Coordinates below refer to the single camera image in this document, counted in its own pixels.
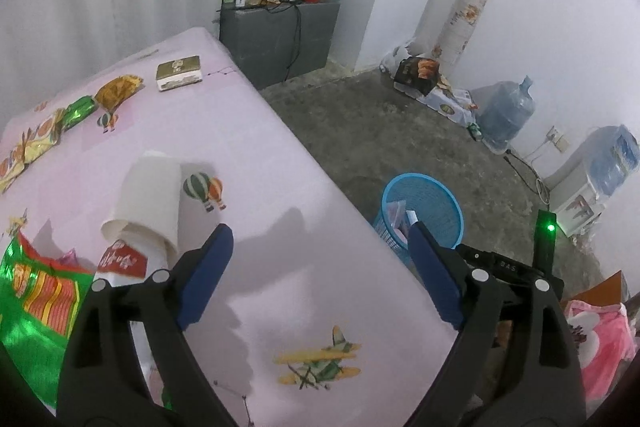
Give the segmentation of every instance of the blue gripper pad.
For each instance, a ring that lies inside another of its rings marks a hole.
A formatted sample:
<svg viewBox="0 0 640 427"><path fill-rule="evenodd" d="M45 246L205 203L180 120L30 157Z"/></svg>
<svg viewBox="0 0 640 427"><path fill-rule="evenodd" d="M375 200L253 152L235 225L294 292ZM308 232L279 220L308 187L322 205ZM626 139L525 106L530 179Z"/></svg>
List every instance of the blue gripper pad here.
<svg viewBox="0 0 640 427"><path fill-rule="evenodd" d="M464 320L460 301L461 290L442 263L437 252L437 243L432 237L427 238L428 230L422 223L415 223L409 230L409 255L414 261L418 274L436 306L440 318L459 330Z"/></svg>
<svg viewBox="0 0 640 427"><path fill-rule="evenodd" d="M209 304L234 251L233 232L226 225L218 225L202 249L204 255L182 290L182 306L177 317L182 331L198 322Z"/></svg>

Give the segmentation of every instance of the hot air balloon print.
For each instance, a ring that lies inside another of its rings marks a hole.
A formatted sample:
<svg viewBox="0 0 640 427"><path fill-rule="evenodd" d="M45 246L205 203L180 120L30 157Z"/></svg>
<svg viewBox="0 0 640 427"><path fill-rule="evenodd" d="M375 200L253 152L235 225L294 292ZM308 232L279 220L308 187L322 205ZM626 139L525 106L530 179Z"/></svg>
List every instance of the hot air balloon print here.
<svg viewBox="0 0 640 427"><path fill-rule="evenodd" d="M226 204L222 201L222 182L218 178L209 181L209 199L216 202L220 210L225 210Z"/></svg>
<svg viewBox="0 0 640 427"><path fill-rule="evenodd" d="M211 180L204 172L198 172L189 176L182 185L184 193L194 200L199 200L204 204L207 212L211 212L214 208L209 201L209 187Z"/></svg>
<svg viewBox="0 0 640 427"><path fill-rule="evenodd" d="M98 118L98 126L102 127L102 133L106 133L108 130L113 131L116 127L116 122L118 121L117 114L109 114L106 112L100 118Z"/></svg>

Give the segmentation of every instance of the tissue box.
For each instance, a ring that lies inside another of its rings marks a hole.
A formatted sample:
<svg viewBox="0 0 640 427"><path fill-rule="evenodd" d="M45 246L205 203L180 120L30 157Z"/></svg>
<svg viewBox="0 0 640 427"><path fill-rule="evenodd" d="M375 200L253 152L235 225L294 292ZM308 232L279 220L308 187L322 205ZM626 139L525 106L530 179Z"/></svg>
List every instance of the tissue box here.
<svg viewBox="0 0 640 427"><path fill-rule="evenodd" d="M202 72L200 71L199 55L179 58L178 60L160 64L156 73L156 83L160 91L188 86L201 81Z"/></svg>

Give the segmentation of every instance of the pink tablecloth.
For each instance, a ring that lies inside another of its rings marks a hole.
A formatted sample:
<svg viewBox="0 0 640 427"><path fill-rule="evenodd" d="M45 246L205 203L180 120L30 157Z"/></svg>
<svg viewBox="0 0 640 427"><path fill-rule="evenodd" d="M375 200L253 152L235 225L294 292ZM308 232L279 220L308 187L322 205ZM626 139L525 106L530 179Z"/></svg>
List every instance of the pink tablecloth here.
<svg viewBox="0 0 640 427"><path fill-rule="evenodd" d="M158 64L190 55L200 55L204 81L158 92ZM455 331L204 29L144 50L50 100L43 111L14 118L2 135L2 153L55 108L125 73L144 78L145 88L119 108L115 130L103 134L96 112L64 134L0 196L0 227L26 208L23 232L40 254L76 248L95 264L108 246L100 225L127 169L146 150L175 156L184 178L193 172L219 178L226 203L225 210L206 212L182 194L180 251L199 247L220 221L236 238L203 319L187 332L236 421L247 424L244 394L258 427L404 425ZM1 251L7 241L5 235ZM328 389L285 385L293 373L274 357L332 344L334 326L361 345L356 358L342 363L360 371Z"/></svg>

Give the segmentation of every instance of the water jug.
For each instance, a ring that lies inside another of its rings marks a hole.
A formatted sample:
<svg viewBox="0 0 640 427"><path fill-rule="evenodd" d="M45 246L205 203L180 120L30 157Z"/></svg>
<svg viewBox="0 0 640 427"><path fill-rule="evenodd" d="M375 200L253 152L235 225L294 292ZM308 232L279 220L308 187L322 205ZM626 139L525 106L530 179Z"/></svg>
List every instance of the water jug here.
<svg viewBox="0 0 640 427"><path fill-rule="evenodd" d="M519 86L501 85L478 116L484 144L495 154L503 154L509 148L511 140L536 109L529 94L531 84L527 76Z"/></svg>
<svg viewBox="0 0 640 427"><path fill-rule="evenodd" d="M612 195L628 175L638 169L639 158L636 138L624 125L615 128L587 161L593 187L600 194Z"/></svg>

